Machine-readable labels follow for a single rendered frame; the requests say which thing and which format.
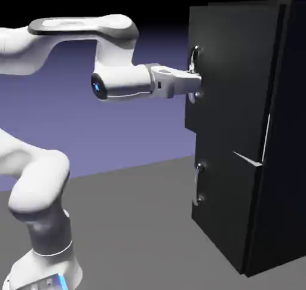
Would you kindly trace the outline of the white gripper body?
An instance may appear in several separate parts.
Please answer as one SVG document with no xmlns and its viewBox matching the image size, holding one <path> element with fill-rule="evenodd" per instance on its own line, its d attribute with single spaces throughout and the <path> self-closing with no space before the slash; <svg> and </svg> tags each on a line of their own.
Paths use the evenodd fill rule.
<svg viewBox="0 0 306 290">
<path fill-rule="evenodd" d="M 195 93 L 201 88 L 201 76 L 183 70 L 165 67 L 164 74 L 165 98 L 172 98 L 176 95 Z"/>
</svg>

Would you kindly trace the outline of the long curved silver door handle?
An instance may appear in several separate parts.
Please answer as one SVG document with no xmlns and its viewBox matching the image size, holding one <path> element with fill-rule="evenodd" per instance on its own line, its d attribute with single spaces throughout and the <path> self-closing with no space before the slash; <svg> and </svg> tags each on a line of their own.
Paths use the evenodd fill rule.
<svg viewBox="0 0 306 290">
<path fill-rule="evenodd" d="M 199 73 L 197 73 L 197 64 L 198 64 L 198 58 L 201 53 L 201 47 L 196 45 L 192 47 L 190 55 L 189 55 L 189 61 L 188 61 L 188 73 L 197 76 L 200 80 L 198 87 L 195 91 L 188 94 L 189 101 L 192 104 L 195 104 L 195 99 L 202 96 L 201 92 L 201 76 Z"/>
</svg>

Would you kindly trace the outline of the black cabinet door with long handle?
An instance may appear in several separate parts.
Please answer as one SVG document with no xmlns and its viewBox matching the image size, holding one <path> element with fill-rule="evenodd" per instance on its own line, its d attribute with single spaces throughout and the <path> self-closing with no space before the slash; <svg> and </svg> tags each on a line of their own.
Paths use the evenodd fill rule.
<svg viewBox="0 0 306 290">
<path fill-rule="evenodd" d="M 286 9 L 281 2 L 190 9 L 189 47 L 200 48 L 202 87 L 186 106 L 186 126 L 196 133 L 199 158 L 222 151 L 263 163 Z"/>
</svg>

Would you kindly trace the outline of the black cabinet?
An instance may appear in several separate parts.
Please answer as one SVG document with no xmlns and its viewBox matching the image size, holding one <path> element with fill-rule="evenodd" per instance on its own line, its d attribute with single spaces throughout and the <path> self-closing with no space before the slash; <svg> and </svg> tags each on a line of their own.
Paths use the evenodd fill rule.
<svg viewBox="0 0 306 290">
<path fill-rule="evenodd" d="M 306 0 L 248 2 L 287 6 L 241 273 L 251 277 L 306 256 Z"/>
</svg>

